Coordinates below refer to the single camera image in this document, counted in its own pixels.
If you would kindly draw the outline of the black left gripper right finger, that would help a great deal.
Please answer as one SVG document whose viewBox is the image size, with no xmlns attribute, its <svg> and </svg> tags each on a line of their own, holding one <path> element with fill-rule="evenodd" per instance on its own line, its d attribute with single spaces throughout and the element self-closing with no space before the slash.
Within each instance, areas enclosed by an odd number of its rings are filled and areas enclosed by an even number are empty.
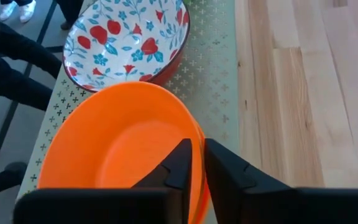
<svg viewBox="0 0 358 224">
<path fill-rule="evenodd" d="M 204 157 L 218 223 L 358 223 L 358 189 L 290 187 L 210 138 Z"/>
</svg>

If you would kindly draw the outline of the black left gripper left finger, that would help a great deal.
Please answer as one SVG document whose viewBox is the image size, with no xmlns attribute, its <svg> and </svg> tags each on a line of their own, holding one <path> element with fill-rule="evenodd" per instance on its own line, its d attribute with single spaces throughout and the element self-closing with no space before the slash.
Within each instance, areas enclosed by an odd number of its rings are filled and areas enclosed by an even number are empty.
<svg viewBox="0 0 358 224">
<path fill-rule="evenodd" d="M 40 189 L 16 203 L 14 224 L 187 223 L 192 146 L 181 140 L 129 189 Z"/>
</svg>

